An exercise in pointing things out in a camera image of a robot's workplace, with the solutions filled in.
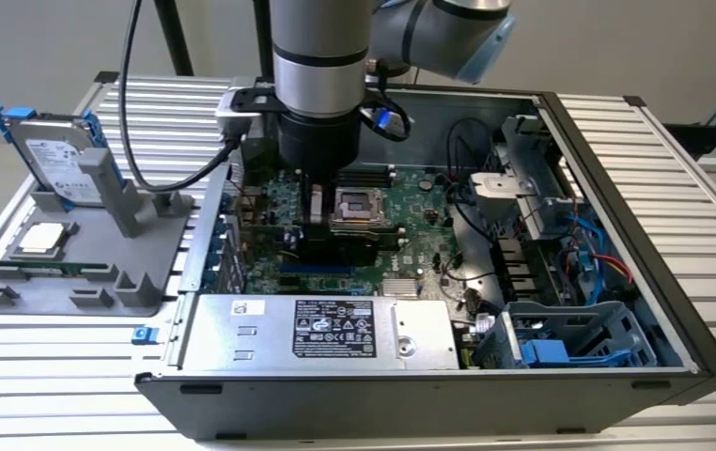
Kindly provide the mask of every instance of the motherboard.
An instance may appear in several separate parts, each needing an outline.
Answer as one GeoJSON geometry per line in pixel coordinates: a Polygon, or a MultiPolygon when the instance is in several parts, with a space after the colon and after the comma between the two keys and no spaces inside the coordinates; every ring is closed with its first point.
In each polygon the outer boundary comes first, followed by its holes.
{"type": "MultiPolygon", "coordinates": [[[[397,250],[380,251],[372,265],[300,263],[296,243],[301,228],[300,176],[277,170],[260,186],[247,185],[241,205],[243,247],[249,294],[393,295],[416,299],[459,298],[463,284],[443,276],[441,266],[459,252],[445,190],[437,174],[424,168],[392,168],[367,186],[349,186],[344,199],[371,196],[384,220],[404,232],[397,250]]],[[[463,275],[459,268],[451,274],[463,275]]]]}

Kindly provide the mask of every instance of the white sticker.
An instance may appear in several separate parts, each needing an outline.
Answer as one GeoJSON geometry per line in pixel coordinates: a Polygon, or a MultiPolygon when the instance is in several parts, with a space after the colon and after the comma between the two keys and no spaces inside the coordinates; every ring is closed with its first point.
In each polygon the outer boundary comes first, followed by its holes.
{"type": "Polygon", "coordinates": [[[53,191],[75,203],[100,203],[93,178],[79,167],[79,150],[64,141],[28,139],[27,146],[53,191]]]}
{"type": "Polygon", "coordinates": [[[232,303],[232,316],[243,315],[264,315],[265,300],[263,299],[241,299],[232,303]]]}

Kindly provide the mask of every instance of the power cable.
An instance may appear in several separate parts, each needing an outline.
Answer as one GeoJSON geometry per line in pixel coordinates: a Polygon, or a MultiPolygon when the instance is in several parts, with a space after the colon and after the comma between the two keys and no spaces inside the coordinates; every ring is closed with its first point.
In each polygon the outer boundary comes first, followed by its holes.
{"type": "Polygon", "coordinates": [[[120,143],[123,144],[123,153],[127,157],[129,169],[140,188],[152,193],[171,193],[173,191],[183,190],[197,183],[199,180],[207,177],[213,169],[216,169],[216,167],[219,167],[219,165],[228,160],[229,154],[240,146],[243,133],[231,133],[228,136],[224,136],[224,146],[219,154],[213,157],[209,163],[187,179],[168,185],[152,185],[145,180],[145,177],[143,177],[137,162],[135,160],[135,153],[132,151],[132,142],[129,140],[129,120],[127,117],[127,84],[129,81],[129,62],[132,59],[132,44],[135,43],[135,33],[137,31],[137,20],[140,17],[141,6],[143,0],[135,0],[132,3],[132,13],[129,15],[129,25],[127,28],[127,35],[123,45],[123,59],[120,61],[120,80],[117,83],[120,143]]]}

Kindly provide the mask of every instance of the white wall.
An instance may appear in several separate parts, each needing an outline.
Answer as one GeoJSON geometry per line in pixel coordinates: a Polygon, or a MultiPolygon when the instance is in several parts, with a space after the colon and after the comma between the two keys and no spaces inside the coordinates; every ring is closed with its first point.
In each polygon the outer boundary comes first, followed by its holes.
{"type": "MultiPolygon", "coordinates": [[[[129,15],[121,0],[0,0],[0,103],[71,113],[100,70],[116,70],[129,15]]],[[[133,51],[137,72],[171,74],[153,3],[133,51]]]]}
{"type": "MultiPolygon", "coordinates": [[[[0,0],[0,102],[71,111],[119,67],[131,2],[0,0]]],[[[259,71],[251,0],[179,0],[199,75],[259,71]]],[[[716,0],[515,0],[519,27],[483,85],[641,95],[664,120],[716,104],[716,0]]],[[[172,73],[144,1],[133,72],[172,73]]],[[[448,83],[423,74],[421,83],[448,83]]]]}

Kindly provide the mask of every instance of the blue connector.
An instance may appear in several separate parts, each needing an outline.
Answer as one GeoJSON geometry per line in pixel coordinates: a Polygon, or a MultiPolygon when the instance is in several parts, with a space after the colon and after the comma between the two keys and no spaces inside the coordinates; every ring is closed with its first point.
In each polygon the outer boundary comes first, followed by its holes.
{"type": "Polygon", "coordinates": [[[532,367],[616,367],[624,366],[629,357],[629,350],[603,356],[571,357],[561,340],[531,340],[521,345],[523,361],[532,367]]]}
{"type": "Polygon", "coordinates": [[[592,255],[588,251],[579,252],[579,263],[583,268],[583,272],[592,272],[596,269],[595,262],[592,261],[592,255]]]}
{"type": "Polygon", "coordinates": [[[157,345],[159,344],[159,328],[157,327],[137,327],[132,334],[132,344],[135,346],[157,345]]]}

